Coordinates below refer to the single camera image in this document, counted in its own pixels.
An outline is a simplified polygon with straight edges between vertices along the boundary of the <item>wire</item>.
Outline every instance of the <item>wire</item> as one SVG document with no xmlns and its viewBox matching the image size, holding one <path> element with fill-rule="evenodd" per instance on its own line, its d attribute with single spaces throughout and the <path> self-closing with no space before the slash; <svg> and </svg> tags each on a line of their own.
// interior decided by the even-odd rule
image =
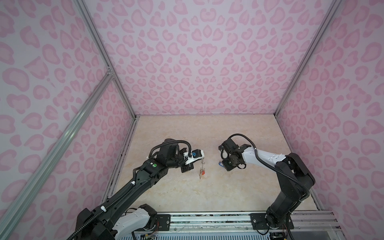
<svg viewBox="0 0 384 240">
<path fill-rule="evenodd" d="M 241 165 L 244 165 L 244 167 L 243 167 L 243 168 L 240 168 L 239 165 L 237 165 L 237 168 L 238 168 L 238 169 L 245 169 L 245 168 L 247 167 L 247 164 L 246 164 L 246 163 L 240 163 L 240 164 L 241 164 Z"/>
<path fill-rule="evenodd" d="M 157 152 L 154 152 L 150 158 L 153 158 L 153 157 L 155 157 L 157 154 L 159 154 L 159 151 L 157 151 Z"/>
<path fill-rule="evenodd" d="M 120 194 L 113 202 L 110 202 L 105 206 L 105 210 L 107 211 L 111 206 L 114 206 L 118 201 L 120 201 L 125 195 L 131 191 L 131 189 L 134 186 L 134 182 L 136 181 L 136 171 L 140 169 L 140 167 L 137 167 L 133 170 L 133 178 L 131 179 L 131 183 L 128 186 L 128 188 Z M 91 224 L 96 218 L 98 218 L 101 214 L 103 214 L 104 211 L 99 209 L 99 212 L 94 214 L 90 219 L 88 219 L 85 223 L 83 223 L 78 229 L 76 229 L 71 236 L 67 238 L 67 240 L 72 240 L 76 235 L 78 235 L 84 228 L 86 228 L 89 224 Z"/>
<path fill-rule="evenodd" d="M 288 178 L 289 180 L 291 180 L 292 182 L 296 183 L 297 185 L 299 185 L 302 189 L 304 189 L 305 191 L 305 195 L 301 197 L 300 201 L 298 202 L 300 204 L 300 202 L 302 202 L 304 199 L 306 199 L 307 197 L 309 197 L 310 195 L 310 191 L 308 190 L 307 187 L 305 187 L 301 182 L 299 182 L 297 179 L 294 179 L 293 177 L 285 174 L 282 170 L 280 169 L 277 169 L 275 168 L 274 166 L 271 166 L 269 165 L 268 163 L 264 162 L 260 157 L 259 157 L 259 154 L 257 153 L 257 149 L 256 149 L 256 146 L 255 144 L 252 142 L 252 140 L 250 140 L 247 136 L 243 135 L 243 134 L 240 134 L 240 133 L 235 133 L 235 134 L 232 134 L 228 139 L 234 137 L 234 136 L 241 136 L 243 138 L 245 138 L 248 142 L 251 143 L 252 147 L 255 149 L 255 156 L 256 156 L 256 159 L 262 163 L 264 166 L 266 166 L 267 168 L 271 169 L 272 171 L 275 171 L 276 173 L 278 174 L 281 174 L 283 175 L 284 177 Z M 295 204 L 295 206 L 293 206 L 291 209 L 290 209 L 290 212 L 292 212 L 293 210 L 296 209 L 296 207 L 298 206 L 298 204 Z"/>
<path fill-rule="evenodd" d="M 179 166 L 181 166 L 181 165 L 184 165 L 184 163 L 186 163 L 187 161 L 188 161 L 188 159 L 183 159 L 182 161 L 178 162 L 177 164 Z"/>
<path fill-rule="evenodd" d="M 152 231 L 153 229 L 155 229 L 154 231 L 156 231 L 156 225 L 153 225 L 153 227 L 151 228 L 151 229 L 146 229 L 146 228 L 143 228 L 145 231 Z"/>
<path fill-rule="evenodd" d="M 158 229 L 159 229 L 159 225 L 160 223 L 158 221 L 155 222 L 155 224 L 157 225 L 156 229 L 153 230 L 153 232 L 151 232 L 150 234 L 153 234 L 154 232 L 156 232 Z"/>
<path fill-rule="evenodd" d="M 133 210 L 137 210 L 136 208 L 134 208 L 134 207 L 130 207 L 130 208 L 128 208 L 125 212 L 124 212 L 124 216 L 126 216 L 127 215 L 127 213 L 133 213 L 133 212 L 129 212 L 128 210 L 129 209 L 133 209 Z"/>
<path fill-rule="evenodd" d="M 257 231 L 260 235 L 263 235 L 263 236 L 264 236 L 264 235 L 267 235 L 267 233 L 269 232 L 269 225 L 268 225 L 268 229 L 267 229 L 267 231 L 266 231 L 265 233 L 261 233 L 261 232 L 259 232 L 259 230 L 257 230 L 257 223 L 258 223 L 258 222 L 256 222 L 256 227 L 255 227 L 255 228 L 256 228 L 256 231 Z"/>
<path fill-rule="evenodd" d="M 289 235 L 289 237 L 291 238 L 291 240 L 295 240 L 295 239 L 293 238 L 293 236 L 292 236 L 291 229 L 289 228 L 289 216 L 290 216 L 290 214 L 287 214 L 286 219 L 285 219 L 285 222 L 286 222 L 286 224 L 288 225 L 288 226 L 287 226 L 287 232 L 288 232 L 288 235 Z"/>
<path fill-rule="evenodd" d="M 225 151 L 225 152 L 227 153 L 227 157 L 224 158 L 224 157 L 223 157 L 223 152 L 224 152 L 224 149 L 221 149 L 220 157 L 221 157 L 221 159 L 223 159 L 223 160 L 227 160 L 227 159 L 229 158 L 229 154 L 227 153 L 227 151 Z"/>
<path fill-rule="evenodd" d="M 134 231 L 131 233 L 132 233 L 133 240 L 137 240 Z"/>
<path fill-rule="evenodd" d="M 159 234 L 159 226 L 160 226 L 160 222 L 157 222 L 157 228 L 156 228 L 155 237 L 156 237 L 157 234 Z"/>
<path fill-rule="evenodd" d="M 153 151 L 155 151 L 159 147 L 162 147 L 162 146 L 165 146 L 165 145 L 168 145 L 168 144 L 173 144 L 173 143 L 184 143 L 184 144 L 186 144 L 188 146 L 188 157 L 192 157 L 192 155 L 191 155 L 191 144 L 189 144 L 189 142 L 184 141 L 184 140 L 173 140 L 173 141 L 170 141 L 170 142 L 164 142 L 162 144 L 159 144 L 159 145 L 153 147 L 151 149 L 151 151 L 149 152 L 148 158 L 151 158 Z"/>
</svg>

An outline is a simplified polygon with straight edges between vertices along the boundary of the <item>aluminum frame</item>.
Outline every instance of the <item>aluminum frame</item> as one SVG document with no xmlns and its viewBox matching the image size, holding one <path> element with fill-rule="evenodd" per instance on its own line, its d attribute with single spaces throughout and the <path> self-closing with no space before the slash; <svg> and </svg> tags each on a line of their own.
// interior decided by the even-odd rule
<svg viewBox="0 0 384 240">
<path fill-rule="evenodd" d="M 305 67 L 308 65 L 309 61 L 311 60 L 311 57 L 313 56 L 316 48 L 320 44 L 323 36 L 325 35 L 325 32 L 331 25 L 333 19 L 335 18 L 336 14 L 338 13 L 338 10 L 340 9 L 341 4 L 344 2 L 344 0 L 333 0 L 331 3 L 331 6 L 329 7 L 327 13 L 325 14 L 325 17 L 323 18 L 323 21 L 321 22 L 316 34 L 313 37 L 313 40 L 308 47 L 307 51 L 305 52 L 305 55 L 303 57 L 303 60 L 300 62 L 299 67 L 297 68 L 295 74 L 292 77 L 291 82 L 289 83 L 286 91 L 284 92 L 283 97 L 281 98 L 281 101 L 279 105 L 276 108 L 275 116 L 276 118 L 281 113 L 282 109 L 284 108 L 285 103 L 288 101 L 289 96 L 293 92 L 293 88 L 296 86 L 297 82 L 300 80 L 301 74 Z"/>
<path fill-rule="evenodd" d="M 88 118 L 89 114 L 113 78 L 114 76 L 110 73 L 107 73 L 103 77 L 96 89 L 91 93 L 89 98 L 80 108 L 79 112 L 69 123 L 63 135 L 53 146 L 48 155 L 43 159 L 40 166 L 28 180 L 27 184 L 21 190 L 17 198 L 9 206 L 0 223 L 0 240 L 6 240 L 11 236 L 13 230 L 16 228 L 31 203 L 34 201 L 40 189 L 56 167 L 56 164 L 68 149 L 68 146 L 83 126 L 85 120 Z"/>
<path fill-rule="evenodd" d="M 249 214 L 257 212 L 164 212 L 170 214 L 169 231 L 161 233 L 252 233 Z M 345 240 L 340 224 L 331 211 L 294 211 L 291 214 L 295 226 L 292 232 L 327 232 L 333 238 Z M 269 232 L 281 232 L 270 229 Z"/>
<path fill-rule="evenodd" d="M 131 103 L 129 102 L 129 99 L 128 99 L 128 96 L 126 94 L 126 92 L 124 91 L 124 88 L 121 84 L 121 81 L 120 79 L 118 78 L 117 74 L 116 74 L 116 70 L 115 68 L 113 67 L 113 64 L 111 62 L 111 59 L 109 58 L 108 56 L 108 53 L 103 45 L 103 42 L 101 40 L 101 37 L 95 27 L 95 24 L 93 23 L 93 20 L 92 20 L 92 17 L 91 17 L 91 14 L 88 10 L 88 7 L 87 5 L 85 4 L 84 0 L 73 0 L 81 17 L 83 18 L 84 22 L 85 22 L 85 25 L 93 39 L 93 41 L 95 42 L 95 45 L 97 47 L 97 49 L 99 50 L 100 52 L 100 56 L 102 57 L 103 61 L 104 61 L 104 64 L 105 66 L 107 67 L 107 69 L 111 72 L 112 75 L 116 75 L 115 76 L 115 79 L 114 79 L 114 82 L 115 82 L 115 85 L 119 91 L 119 94 L 121 96 L 121 98 L 123 99 L 123 102 L 126 106 L 126 108 L 128 109 L 129 111 L 129 114 L 131 115 L 131 117 L 133 119 L 136 118 L 136 114 L 135 112 L 133 111 L 133 108 L 132 108 L 132 105 Z"/>
<path fill-rule="evenodd" d="M 134 232 L 136 239 L 140 239 L 139 232 Z M 156 233 L 156 240 L 271 240 L 270 234 L 261 235 L 255 232 L 202 232 L 202 233 L 163 233 L 159 231 Z M 132 235 L 129 234 L 120 240 L 133 240 Z"/>
<path fill-rule="evenodd" d="M 204 113 L 204 114 L 137 114 L 140 117 L 169 116 L 242 116 L 242 115 L 274 115 L 274 113 Z"/>
<path fill-rule="evenodd" d="M 113 167 L 111 177 L 109 178 L 107 189 L 103 195 L 102 202 L 105 202 L 108 197 L 110 197 L 114 194 L 114 191 L 116 189 L 116 184 L 118 183 L 120 172 L 121 172 L 121 169 L 123 167 L 125 158 L 127 156 L 129 147 L 131 145 L 131 141 L 133 138 L 133 134 L 136 130 L 138 120 L 139 120 L 139 116 L 136 118 L 136 120 L 132 121 L 131 126 L 129 127 L 127 136 L 126 136 L 124 143 L 123 143 L 123 147 L 120 151 L 120 156 L 118 157 L 118 159 L 115 163 L 115 166 Z"/>
</svg>

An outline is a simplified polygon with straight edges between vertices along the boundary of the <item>metal mounting plate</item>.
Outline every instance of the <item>metal mounting plate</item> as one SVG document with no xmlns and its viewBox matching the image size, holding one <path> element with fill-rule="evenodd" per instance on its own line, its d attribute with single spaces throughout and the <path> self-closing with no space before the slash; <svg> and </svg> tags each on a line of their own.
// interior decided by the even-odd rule
<svg viewBox="0 0 384 240">
<path fill-rule="evenodd" d="M 252 224 L 253 230 L 267 230 L 268 229 L 268 225 L 266 224 L 266 221 L 265 221 L 265 213 L 250 214 L 249 216 L 251 217 L 251 224 Z M 294 229 L 291 217 L 289 217 L 289 219 L 290 219 L 290 222 L 288 224 L 289 229 Z"/>
<path fill-rule="evenodd" d="M 169 214 L 157 214 L 156 221 L 159 222 L 159 231 L 169 231 L 170 226 L 170 215 Z M 136 231 L 142 232 L 144 229 L 140 228 Z"/>
</svg>

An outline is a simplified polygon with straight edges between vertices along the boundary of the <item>metal corner bracket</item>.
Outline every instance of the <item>metal corner bracket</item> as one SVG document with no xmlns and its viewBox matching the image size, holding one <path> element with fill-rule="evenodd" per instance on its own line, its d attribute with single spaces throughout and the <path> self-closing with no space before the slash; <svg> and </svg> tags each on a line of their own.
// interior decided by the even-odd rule
<svg viewBox="0 0 384 240">
<path fill-rule="evenodd" d="M 73 0 L 73 1 L 76 5 L 78 11 L 79 11 L 79 14 L 81 15 L 81 17 L 84 20 L 85 26 L 87 27 L 97 49 L 99 50 L 100 56 L 103 59 L 104 64 L 107 68 L 107 73 L 114 76 L 113 81 L 114 81 L 114 83 L 115 83 L 115 85 L 119 91 L 121 98 L 123 99 L 123 103 L 125 104 L 126 108 L 128 109 L 131 117 L 133 119 L 135 119 L 136 114 L 133 111 L 133 108 L 132 108 L 131 103 L 129 102 L 128 96 L 127 96 L 126 92 L 124 91 L 124 88 L 121 84 L 121 81 L 116 74 L 116 70 L 113 67 L 111 59 L 108 56 L 108 53 L 107 53 L 107 51 L 103 45 L 103 42 L 102 42 L 101 37 L 100 37 L 100 35 L 96 29 L 96 26 L 93 23 L 93 20 L 92 20 L 92 17 L 91 17 L 89 10 L 88 10 L 87 5 L 85 4 L 84 0 Z"/>
</svg>

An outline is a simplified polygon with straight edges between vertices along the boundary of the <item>enclosure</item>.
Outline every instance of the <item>enclosure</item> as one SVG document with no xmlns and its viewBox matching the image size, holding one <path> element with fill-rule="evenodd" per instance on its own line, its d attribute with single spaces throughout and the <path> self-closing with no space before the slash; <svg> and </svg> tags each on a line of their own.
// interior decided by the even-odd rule
<svg viewBox="0 0 384 240">
<path fill-rule="evenodd" d="M 219 165 L 234 133 L 300 156 L 316 184 L 298 211 L 331 211 L 340 239 L 383 238 L 383 1 L 0 6 L 1 239 L 68 238 L 167 138 L 204 150 L 204 174 L 170 169 L 132 207 L 265 211 L 276 173 Z"/>
</svg>

